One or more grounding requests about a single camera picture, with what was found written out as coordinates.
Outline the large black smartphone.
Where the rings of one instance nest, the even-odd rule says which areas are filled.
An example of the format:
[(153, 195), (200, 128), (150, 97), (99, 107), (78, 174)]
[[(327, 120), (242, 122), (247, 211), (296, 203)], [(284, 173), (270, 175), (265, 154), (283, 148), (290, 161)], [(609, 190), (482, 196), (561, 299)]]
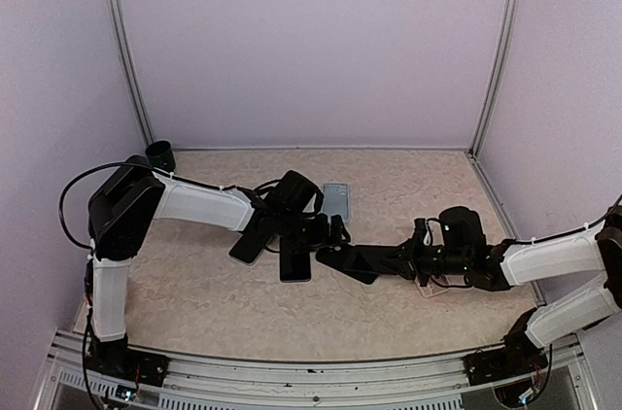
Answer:
[(402, 251), (393, 246), (347, 245), (339, 252), (336, 270), (372, 285), (380, 276), (397, 276), (401, 272)]

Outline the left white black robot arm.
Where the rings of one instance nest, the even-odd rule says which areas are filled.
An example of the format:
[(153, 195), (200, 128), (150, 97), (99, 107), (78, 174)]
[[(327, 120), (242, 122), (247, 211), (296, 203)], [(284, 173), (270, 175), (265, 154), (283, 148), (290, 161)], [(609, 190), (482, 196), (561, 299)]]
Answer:
[(309, 279), (309, 256), (349, 242), (339, 216), (322, 207), (321, 189), (289, 170), (257, 188), (212, 186), (153, 168), (139, 155), (118, 170), (88, 202), (93, 260), (89, 320), (99, 361), (118, 376), (136, 365), (127, 347), (125, 306), (131, 261), (154, 220), (201, 223), (240, 233), (229, 254), (252, 265), (279, 240), (284, 282)]

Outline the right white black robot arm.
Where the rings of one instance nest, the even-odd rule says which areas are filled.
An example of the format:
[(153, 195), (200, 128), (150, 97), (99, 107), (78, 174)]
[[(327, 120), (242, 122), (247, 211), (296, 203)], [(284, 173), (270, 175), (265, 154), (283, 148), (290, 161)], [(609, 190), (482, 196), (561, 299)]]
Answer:
[(442, 242), (425, 239), (428, 225), (415, 221), (412, 236), (393, 247), (372, 249), (369, 262), (382, 274), (421, 284), (442, 275), (462, 276), (465, 289), (500, 292), (540, 279), (594, 271), (596, 277), (558, 300), (522, 314), (504, 336), (501, 348), (466, 356), (471, 374), (516, 375), (546, 365), (545, 347), (580, 328), (621, 311), (621, 207), (566, 233), (490, 245), (479, 215), (465, 206), (437, 218)]

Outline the clear pink phone case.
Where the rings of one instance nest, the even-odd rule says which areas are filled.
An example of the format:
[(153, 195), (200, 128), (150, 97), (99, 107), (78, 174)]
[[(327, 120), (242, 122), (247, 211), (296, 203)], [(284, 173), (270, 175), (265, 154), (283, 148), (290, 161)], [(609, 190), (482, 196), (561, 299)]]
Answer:
[(425, 285), (422, 284), (420, 279), (415, 281), (419, 293), (425, 299), (445, 294), (450, 290), (448, 288), (450, 284), (450, 279), (444, 275), (430, 276)]

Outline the black phone case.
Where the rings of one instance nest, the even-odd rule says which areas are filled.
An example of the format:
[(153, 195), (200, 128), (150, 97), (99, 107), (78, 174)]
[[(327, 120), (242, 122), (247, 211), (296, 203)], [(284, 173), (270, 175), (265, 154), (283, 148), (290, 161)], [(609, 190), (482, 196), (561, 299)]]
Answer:
[(332, 247), (321, 248), (316, 253), (316, 260), (365, 285), (372, 285), (378, 278), (370, 264), (351, 245), (337, 250)]

